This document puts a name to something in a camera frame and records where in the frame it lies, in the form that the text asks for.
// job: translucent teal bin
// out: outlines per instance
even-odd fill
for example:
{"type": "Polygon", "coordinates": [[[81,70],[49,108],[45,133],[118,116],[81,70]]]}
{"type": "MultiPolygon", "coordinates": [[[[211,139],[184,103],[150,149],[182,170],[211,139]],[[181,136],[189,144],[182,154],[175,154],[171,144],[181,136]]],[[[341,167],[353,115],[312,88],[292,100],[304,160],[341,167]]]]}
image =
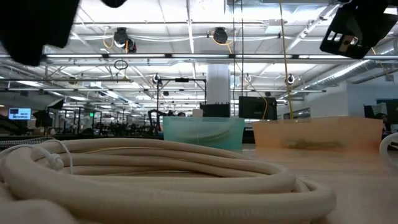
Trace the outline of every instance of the translucent teal bin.
{"type": "Polygon", "coordinates": [[[240,150],[244,119],[163,117],[164,139],[218,149],[240,150]]]}

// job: plastic bin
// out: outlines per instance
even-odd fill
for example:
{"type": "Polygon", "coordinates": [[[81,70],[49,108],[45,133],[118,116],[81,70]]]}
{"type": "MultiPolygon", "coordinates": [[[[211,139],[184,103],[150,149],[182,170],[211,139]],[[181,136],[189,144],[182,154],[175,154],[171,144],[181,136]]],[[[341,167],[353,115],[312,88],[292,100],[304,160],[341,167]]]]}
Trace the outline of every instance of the plastic bin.
{"type": "Polygon", "coordinates": [[[163,117],[164,139],[226,150],[241,150],[242,118],[163,117]]]}
{"type": "Polygon", "coordinates": [[[296,149],[378,150],[382,121],[350,116],[254,123],[256,146],[296,149]]]}

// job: table surface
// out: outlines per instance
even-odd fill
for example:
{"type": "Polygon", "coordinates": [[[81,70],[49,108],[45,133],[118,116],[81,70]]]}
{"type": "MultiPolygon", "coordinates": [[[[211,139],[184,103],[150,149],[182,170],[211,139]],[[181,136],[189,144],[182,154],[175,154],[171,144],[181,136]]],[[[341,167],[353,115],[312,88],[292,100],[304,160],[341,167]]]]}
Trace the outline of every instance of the table surface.
{"type": "MultiPolygon", "coordinates": [[[[336,192],[336,210],[313,224],[398,223],[398,170],[386,166],[377,149],[336,152],[252,145],[244,148],[246,155],[286,166],[296,175],[336,192]]],[[[392,153],[398,160],[398,152],[392,153]]]]}

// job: coiled white cable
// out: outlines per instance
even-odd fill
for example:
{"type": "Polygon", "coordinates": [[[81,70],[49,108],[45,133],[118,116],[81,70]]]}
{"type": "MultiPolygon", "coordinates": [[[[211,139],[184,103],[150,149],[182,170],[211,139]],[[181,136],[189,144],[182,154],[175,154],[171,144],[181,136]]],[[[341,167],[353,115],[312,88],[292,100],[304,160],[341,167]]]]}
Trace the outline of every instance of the coiled white cable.
{"type": "Polygon", "coordinates": [[[383,141],[380,143],[380,156],[383,158],[384,162],[389,164],[390,166],[398,168],[398,163],[396,163],[388,153],[388,146],[393,140],[398,140],[398,133],[390,134],[385,137],[383,141]]]}
{"type": "Polygon", "coordinates": [[[297,178],[285,167],[230,151],[148,139],[58,142],[62,147],[53,142],[25,146],[40,151],[8,149],[2,156],[18,148],[0,163],[2,178],[20,200],[48,200],[81,220],[302,223],[336,206],[331,189],[297,178]],[[43,166],[49,160],[52,169],[59,169],[60,156],[67,171],[69,153],[61,153],[65,149],[73,153],[75,175],[43,166]],[[158,171],[177,176],[140,177],[158,171]],[[186,172],[206,176],[179,176],[186,172]]]}
{"type": "MultiPolygon", "coordinates": [[[[48,140],[46,142],[57,142],[57,143],[59,143],[59,145],[61,145],[61,147],[69,155],[70,174],[73,174],[72,155],[70,154],[70,152],[69,152],[68,148],[66,147],[66,145],[64,145],[61,141],[55,140],[55,139],[51,139],[51,140],[48,140]]],[[[43,147],[40,147],[38,145],[22,144],[22,145],[10,147],[10,148],[0,152],[0,159],[6,157],[10,152],[12,152],[12,151],[14,151],[16,149],[23,148],[23,147],[28,147],[28,148],[31,148],[31,149],[36,149],[36,150],[41,151],[44,154],[44,156],[46,157],[47,162],[49,163],[51,169],[53,169],[55,171],[60,171],[60,170],[63,169],[64,165],[63,165],[63,161],[62,161],[60,155],[58,155],[56,153],[51,154],[46,149],[44,149],[43,147]]]]}

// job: wall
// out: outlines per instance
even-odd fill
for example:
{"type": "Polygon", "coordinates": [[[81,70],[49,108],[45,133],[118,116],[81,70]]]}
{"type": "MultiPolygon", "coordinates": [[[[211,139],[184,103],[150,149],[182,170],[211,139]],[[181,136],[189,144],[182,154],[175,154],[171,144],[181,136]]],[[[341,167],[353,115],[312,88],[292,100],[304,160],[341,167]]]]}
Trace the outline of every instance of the wall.
{"type": "MultiPolygon", "coordinates": [[[[311,109],[311,118],[327,116],[348,116],[348,95],[346,83],[338,87],[325,88],[326,93],[310,93],[304,101],[293,101],[293,111],[311,109]]],[[[279,106],[278,115],[289,113],[288,106],[279,106]]]]}
{"type": "Polygon", "coordinates": [[[376,100],[398,99],[398,86],[385,82],[384,77],[363,84],[347,85],[347,92],[350,116],[364,116],[363,106],[376,105],[376,100]]]}

